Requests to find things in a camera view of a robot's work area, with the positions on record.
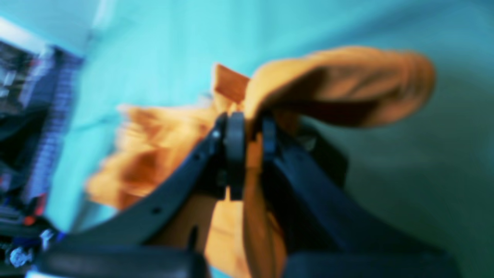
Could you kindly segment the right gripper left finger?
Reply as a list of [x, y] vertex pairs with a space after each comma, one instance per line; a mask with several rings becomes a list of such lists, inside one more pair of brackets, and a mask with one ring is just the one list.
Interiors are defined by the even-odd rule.
[[221, 114], [208, 133], [158, 188], [105, 223], [71, 234], [37, 259], [39, 278], [210, 278], [199, 253], [200, 228], [178, 228], [164, 239], [193, 197], [211, 206], [242, 197], [245, 166], [243, 113]]

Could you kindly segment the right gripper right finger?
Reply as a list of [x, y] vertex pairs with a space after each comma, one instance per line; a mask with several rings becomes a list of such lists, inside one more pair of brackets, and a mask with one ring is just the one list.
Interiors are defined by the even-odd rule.
[[272, 116], [262, 188], [284, 233], [283, 278], [460, 278], [452, 255], [372, 216]]

